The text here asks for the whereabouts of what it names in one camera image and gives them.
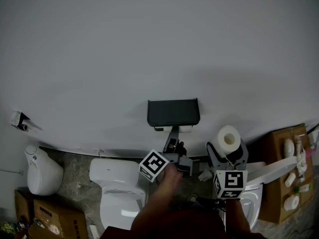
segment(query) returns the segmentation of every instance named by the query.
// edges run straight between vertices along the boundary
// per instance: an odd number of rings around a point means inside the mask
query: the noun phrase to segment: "cable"
[[[226,160],[228,161],[228,166],[231,165],[231,167],[233,168],[233,170],[235,170],[235,167],[233,165],[232,162],[229,161],[229,159],[225,156]]]
[[[8,172],[8,173],[19,173],[19,174],[21,174],[21,172],[13,172],[13,171],[2,170],[2,169],[0,169],[0,171],[2,171],[2,172]]]
[[[295,230],[295,231],[293,231],[291,234],[290,234],[290,236],[289,236],[289,238],[288,239],[290,239],[291,238],[291,236],[294,234],[294,233],[298,233],[298,235],[300,236],[301,234],[303,234],[304,232],[306,232],[306,231],[308,231],[308,230],[311,230],[311,229],[315,229],[316,227],[315,226],[312,226],[311,228],[307,228],[307,229],[305,229],[305,230],[303,230],[303,231],[301,231],[301,232],[299,232],[298,230]]]
[[[91,221],[92,225],[94,225],[94,223],[93,223],[93,221],[90,219],[90,217],[88,217],[88,216],[86,216],[86,215],[84,215],[84,216],[87,217],[87,218]]]
[[[100,158],[102,158],[102,157],[101,157],[101,152],[103,152],[103,150],[99,149],[99,150],[98,150],[98,155],[100,156]]]

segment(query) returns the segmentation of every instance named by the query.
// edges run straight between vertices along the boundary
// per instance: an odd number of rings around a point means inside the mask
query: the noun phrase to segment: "toilet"
[[[263,194],[263,184],[270,183],[289,173],[297,165],[297,157],[289,157],[266,165],[265,162],[247,163],[248,178],[245,191],[240,196],[244,215],[252,229],[258,219]]]
[[[63,168],[34,145],[27,146],[24,154],[29,165],[27,184],[30,192],[39,196],[56,193],[62,183]]]
[[[130,230],[149,191],[149,182],[139,172],[139,164],[95,158],[91,161],[89,174],[90,180],[102,188],[100,216],[103,227]]]

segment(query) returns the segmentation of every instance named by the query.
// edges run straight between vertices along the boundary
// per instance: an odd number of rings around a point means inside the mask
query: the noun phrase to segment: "hand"
[[[169,164],[164,169],[164,177],[160,184],[174,193],[182,180],[182,177],[183,173],[177,170],[176,165]]]

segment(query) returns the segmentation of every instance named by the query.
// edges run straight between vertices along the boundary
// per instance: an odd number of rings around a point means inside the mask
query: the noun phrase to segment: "tiled floor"
[[[52,151],[46,149],[49,156],[60,163],[64,167],[64,177],[60,190],[59,197],[66,204],[81,209],[86,215],[86,223],[88,228],[89,238],[92,239],[92,234],[89,225],[94,223],[100,235],[104,228],[100,220],[100,201],[102,191],[100,186],[91,182],[89,179],[89,167],[91,160],[94,157],[64,153],[60,151]],[[301,239],[311,238],[313,234],[318,234],[319,231],[308,230],[302,235],[291,233],[294,230],[302,231],[317,224],[319,221],[319,167],[314,169],[314,189],[315,196],[313,201],[307,204],[302,210],[294,216],[287,219],[283,223],[276,225],[268,222],[258,221],[253,228],[253,232],[262,233],[269,239]],[[173,203],[178,208],[186,200],[190,194],[197,194],[200,197],[211,198],[213,185],[212,180],[200,182],[197,179],[198,174],[183,179]]]

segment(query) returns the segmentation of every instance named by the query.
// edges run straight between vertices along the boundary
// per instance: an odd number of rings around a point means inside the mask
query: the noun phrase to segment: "toilet paper holder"
[[[169,132],[169,136],[161,153],[152,150],[141,161],[140,173],[153,182],[166,165],[174,163],[179,171],[192,176],[193,160],[186,156],[178,137],[180,132],[191,132],[192,126],[199,123],[198,100],[148,101],[147,121],[155,131]]]
[[[207,142],[206,151],[210,158],[210,165],[213,167],[214,172],[217,170],[233,170],[233,167],[229,165],[229,162],[226,160],[226,158],[220,158],[211,142]],[[236,170],[246,169],[248,150],[245,142],[242,139],[240,139],[239,148],[227,155],[227,158],[232,162]]]
[[[12,126],[21,131],[28,131],[28,126],[23,124],[24,120],[30,119],[22,112],[14,112],[10,118],[10,123]]]

